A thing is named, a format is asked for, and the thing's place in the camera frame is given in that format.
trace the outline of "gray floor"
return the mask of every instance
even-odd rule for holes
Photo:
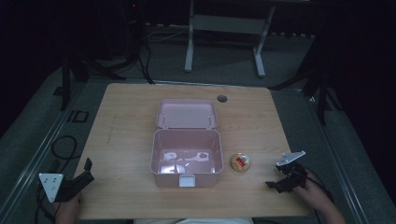
[[[151,58],[148,70],[152,79],[159,84],[180,82],[272,86],[294,76],[313,40],[303,36],[269,36],[262,53],[267,76],[260,78],[256,75],[252,56],[251,43],[254,43],[254,38],[234,35],[222,35],[219,38],[211,33],[200,33],[195,41],[192,72],[185,73],[185,29],[164,30],[181,34],[173,38],[166,38],[171,34],[154,34],[149,37]],[[142,49],[141,53],[143,60],[147,59],[148,51]],[[127,77],[125,82],[145,82],[139,66],[118,73]],[[78,142],[76,154],[80,154],[106,85],[113,81],[95,74],[92,74],[87,83],[73,81],[72,102],[64,112],[59,111],[61,98],[52,95],[55,88],[61,85],[60,70],[43,83],[24,112],[0,140],[0,220],[6,223],[34,222],[36,174],[47,171],[54,160],[50,144],[58,137],[73,135]],[[291,150],[307,152],[300,163],[320,176],[343,211],[347,223],[394,223],[395,207],[347,116],[329,103],[331,110],[326,111],[325,117],[327,125],[320,125],[315,115],[315,101],[303,97],[299,92],[303,84],[297,83],[283,91],[272,91]],[[89,112],[87,122],[68,121],[71,111]],[[55,145],[56,150],[68,155],[73,144],[67,139],[61,141],[61,144]],[[71,178],[77,163],[75,160],[67,166],[64,172],[67,178]],[[41,214],[39,220],[39,223],[47,223]],[[268,223],[266,220],[285,224],[318,223],[314,213],[308,217],[258,217],[255,220],[256,223]],[[79,223],[125,223],[125,220],[90,220]]]

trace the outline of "pink box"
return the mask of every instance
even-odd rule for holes
[[[159,187],[209,187],[223,169],[215,105],[209,100],[160,102],[151,171]]]

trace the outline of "box latch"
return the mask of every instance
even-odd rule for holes
[[[178,180],[178,186],[181,188],[195,187],[195,175],[181,174]]]

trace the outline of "table top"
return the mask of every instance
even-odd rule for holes
[[[219,95],[226,103],[217,101]],[[150,170],[153,135],[162,99],[215,103],[224,161],[214,187],[159,188]],[[277,193],[265,181],[290,152],[271,93],[265,88],[110,84],[99,107],[76,174],[92,160],[95,180],[83,190],[80,219],[305,216],[294,193]],[[234,153],[247,154],[246,173],[233,170]]]

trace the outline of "dark background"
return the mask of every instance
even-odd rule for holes
[[[214,2],[197,0],[196,11],[260,18],[268,7],[259,0],[223,1],[222,7]],[[333,51],[327,58],[331,86],[395,202],[396,6],[391,0],[349,2],[278,3],[270,31],[321,36],[315,40],[321,48],[311,49],[306,60]],[[152,25],[186,25],[188,8],[186,0],[147,0],[144,15]],[[66,52],[79,48],[93,58],[111,58],[100,12],[95,0],[1,1],[0,136]]]

